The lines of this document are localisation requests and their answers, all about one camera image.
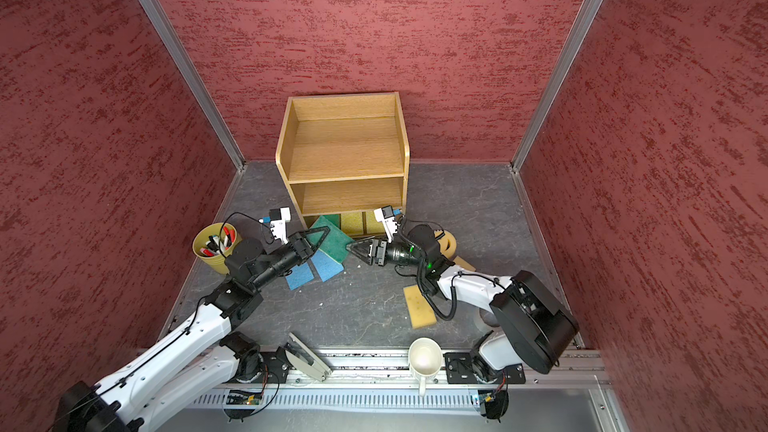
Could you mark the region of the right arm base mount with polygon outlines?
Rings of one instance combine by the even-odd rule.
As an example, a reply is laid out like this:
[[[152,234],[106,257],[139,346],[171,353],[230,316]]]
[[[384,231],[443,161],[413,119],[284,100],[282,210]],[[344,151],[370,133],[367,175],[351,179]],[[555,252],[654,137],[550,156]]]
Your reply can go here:
[[[521,364],[493,369],[478,354],[446,352],[443,354],[446,379],[454,385],[522,385],[526,377]]]

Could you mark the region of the light blue sponge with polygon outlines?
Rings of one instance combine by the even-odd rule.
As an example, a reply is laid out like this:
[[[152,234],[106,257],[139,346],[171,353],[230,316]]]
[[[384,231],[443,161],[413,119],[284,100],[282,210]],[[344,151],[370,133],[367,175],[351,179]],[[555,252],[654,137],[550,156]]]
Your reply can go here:
[[[322,250],[318,250],[311,259],[318,277],[326,282],[344,271],[344,266]]]
[[[314,274],[309,262],[294,267],[285,277],[290,290],[296,290],[314,280]]]

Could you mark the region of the dark green sponge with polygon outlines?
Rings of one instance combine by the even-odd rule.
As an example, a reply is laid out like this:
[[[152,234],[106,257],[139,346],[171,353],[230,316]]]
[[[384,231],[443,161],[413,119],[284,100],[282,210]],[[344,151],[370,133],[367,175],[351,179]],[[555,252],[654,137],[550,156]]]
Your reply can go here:
[[[324,251],[337,262],[343,263],[349,254],[346,250],[346,245],[354,240],[346,235],[340,228],[337,228],[332,223],[328,222],[324,216],[320,216],[310,229],[321,226],[329,226],[331,232],[320,246],[319,250]]]

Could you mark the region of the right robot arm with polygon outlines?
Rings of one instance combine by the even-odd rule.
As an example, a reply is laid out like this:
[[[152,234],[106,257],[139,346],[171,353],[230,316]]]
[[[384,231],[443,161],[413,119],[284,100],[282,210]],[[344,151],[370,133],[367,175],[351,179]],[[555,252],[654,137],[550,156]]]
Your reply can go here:
[[[452,320],[461,303],[491,314],[495,328],[471,353],[478,376],[517,364],[550,373],[579,333],[571,312],[527,270],[488,275],[447,257],[444,236],[420,224],[406,234],[358,239],[346,249],[370,265],[412,266],[418,294],[437,319]]]

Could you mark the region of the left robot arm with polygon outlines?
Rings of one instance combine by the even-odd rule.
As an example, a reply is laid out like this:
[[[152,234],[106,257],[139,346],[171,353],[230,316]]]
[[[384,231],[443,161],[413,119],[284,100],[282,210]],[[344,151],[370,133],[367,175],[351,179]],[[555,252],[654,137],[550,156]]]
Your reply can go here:
[[[306,263],[327,226],[299,231],[268,252],[244,239],[225,259],[225,279],[154,346],[94,385],[78,382],[59,400],[54,431],[154,431],[213,387],[230,380],[265,390],[271,371],[258,344],[238,332],[262,290]]]

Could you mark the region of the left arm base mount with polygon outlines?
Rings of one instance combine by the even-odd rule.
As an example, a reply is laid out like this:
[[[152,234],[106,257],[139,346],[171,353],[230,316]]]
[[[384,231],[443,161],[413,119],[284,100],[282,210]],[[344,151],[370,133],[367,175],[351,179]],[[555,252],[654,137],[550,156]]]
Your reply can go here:
[[[291,368],[284,347],[275,351],[253,350],[239,359],[233,380],[241,384],[284,384]]]

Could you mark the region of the bright green sponge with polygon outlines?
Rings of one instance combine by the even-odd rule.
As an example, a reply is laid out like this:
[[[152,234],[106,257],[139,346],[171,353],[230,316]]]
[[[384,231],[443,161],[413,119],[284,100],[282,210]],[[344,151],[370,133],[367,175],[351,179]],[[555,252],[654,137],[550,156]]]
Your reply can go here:
[[[324,215],[324,218],[332,223],[335,227],[341,228],[341,216],[339,214]]]

